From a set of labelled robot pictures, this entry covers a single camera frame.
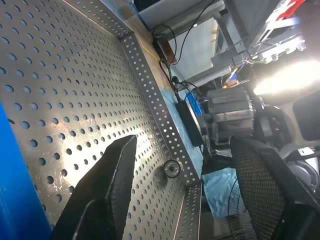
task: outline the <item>bright light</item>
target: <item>bright light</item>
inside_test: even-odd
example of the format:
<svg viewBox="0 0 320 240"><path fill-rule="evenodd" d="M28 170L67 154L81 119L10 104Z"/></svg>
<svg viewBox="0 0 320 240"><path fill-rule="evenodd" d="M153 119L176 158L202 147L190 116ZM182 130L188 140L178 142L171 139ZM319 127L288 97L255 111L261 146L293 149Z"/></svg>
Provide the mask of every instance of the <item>bright light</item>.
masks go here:
<svg viewBox="0 0 320 240"><path fill-rule="evenodd" d="M320 80L320 63L303 61L288 66L259 83L253 90L256 95L276 94L283 90L298 90Z"/></svg>

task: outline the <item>light blue cloth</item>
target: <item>light blue cloth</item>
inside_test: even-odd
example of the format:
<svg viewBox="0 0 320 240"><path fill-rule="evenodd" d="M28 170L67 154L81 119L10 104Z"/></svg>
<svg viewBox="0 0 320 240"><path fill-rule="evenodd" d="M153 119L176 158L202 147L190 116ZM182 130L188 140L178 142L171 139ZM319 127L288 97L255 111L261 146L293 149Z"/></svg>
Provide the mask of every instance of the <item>light blue cloth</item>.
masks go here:
<svg viewBox="0 0 320 240"><path fill-rule="evenodd" d="M237 180L236 170L234 168L225 168L203 175L204 193L214 218L224 218L228 216L229 196ZM229 215L234 215L235 204L239 200L239 184L235 183L230 196L230 203L233 207L229 210Z"/></svg>
<svg viewBox="0 0 320 240"><path fill-rule="evenodd" d="M170 115L173 119L174 125L178 130L180 137L184 143L187 153L191 158L192 164L195 168L195 171L198 177L201 177L202 165L203 165L203 155L199 149L199 147L194 147L191 143L187 130L185 128L184 123L182 122L180 115L176 109L177 98L171 91L160 88L161 94L163 96L164 102L170 112ZM186 93L180 93L181 98L185 99Z"/></svg>

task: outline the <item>red object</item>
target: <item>red object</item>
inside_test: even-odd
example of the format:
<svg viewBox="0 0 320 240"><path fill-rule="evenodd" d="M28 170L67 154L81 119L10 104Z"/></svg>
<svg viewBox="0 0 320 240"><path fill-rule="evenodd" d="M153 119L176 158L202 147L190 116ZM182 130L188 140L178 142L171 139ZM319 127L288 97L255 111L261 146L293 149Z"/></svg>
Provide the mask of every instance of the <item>red object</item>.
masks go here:
<svg viewBox="0 0 320 240"><path fill-rule="evenodd" d="M300 5L304 2L305 0L291 0L288 5L294 3L287 11L282 13L277 20L282 19L282 18L289 18L297 9L300 7Z"/></svg>

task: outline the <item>metal shelf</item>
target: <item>metal shelf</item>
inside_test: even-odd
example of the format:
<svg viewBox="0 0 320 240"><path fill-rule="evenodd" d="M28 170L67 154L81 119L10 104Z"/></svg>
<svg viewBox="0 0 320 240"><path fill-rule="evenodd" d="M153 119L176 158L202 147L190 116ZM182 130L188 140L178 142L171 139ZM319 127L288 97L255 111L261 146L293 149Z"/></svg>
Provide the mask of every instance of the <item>metal shelf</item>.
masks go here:
<svg viewBox="0 0 320 240"><path fill-rule="evenodd" d="M136 134L123 239L173 239L199 178L134 33L100 1L0 6L0 100L50 224L106 147ZM168 179L171 158L183 172Z"/></svg>

